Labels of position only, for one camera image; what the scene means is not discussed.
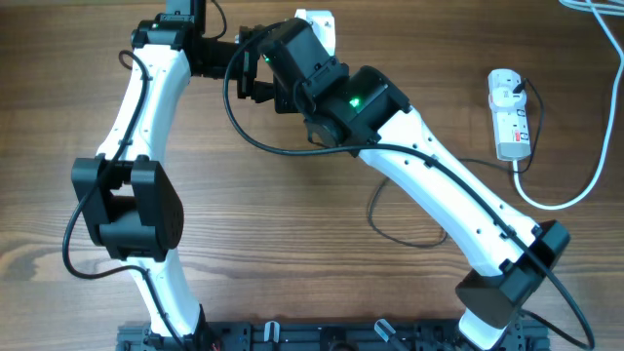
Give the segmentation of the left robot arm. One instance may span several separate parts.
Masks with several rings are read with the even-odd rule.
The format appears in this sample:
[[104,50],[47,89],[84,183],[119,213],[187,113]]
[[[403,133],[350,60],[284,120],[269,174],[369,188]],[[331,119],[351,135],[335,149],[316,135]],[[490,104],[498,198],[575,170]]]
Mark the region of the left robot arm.
[[[138,25],[131,48],[118,56],[132,74],[113,128],[96,156],[76,159],[71,170],[78,205],[61,244],[66,270],[84,280],[130,273],[150,315],[143,330],[120,329],[122,350],[131,349],[133,340],[149,350],[210,347],[201,303],[177,250],[183,205],[163,167],[178,101],[191,77],[221,79],[231,67],[239,98],[265,102],[275,96],[272,84],[255,79],[256,53],[235,58],[237,44],[206,36],[206,7],[204,1],[169,1],[163,13]],[[99,273],[74,267],[70,241],[79,218],[118,267]]]

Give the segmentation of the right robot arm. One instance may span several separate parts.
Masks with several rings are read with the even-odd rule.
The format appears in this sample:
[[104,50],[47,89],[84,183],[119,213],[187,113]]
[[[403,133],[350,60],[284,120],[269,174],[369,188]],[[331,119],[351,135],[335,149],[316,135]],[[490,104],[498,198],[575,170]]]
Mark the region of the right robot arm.
[[397,185],[450,235],[472,270],[455,292],[459,331],[496,345],[523,304],[551,278],[569,242],[557,221],[536,223],[503,202],[433,136],[419,112],[379,70],[351,73],[311,25],[290,19],[257,46],[311,134],[352,153]]

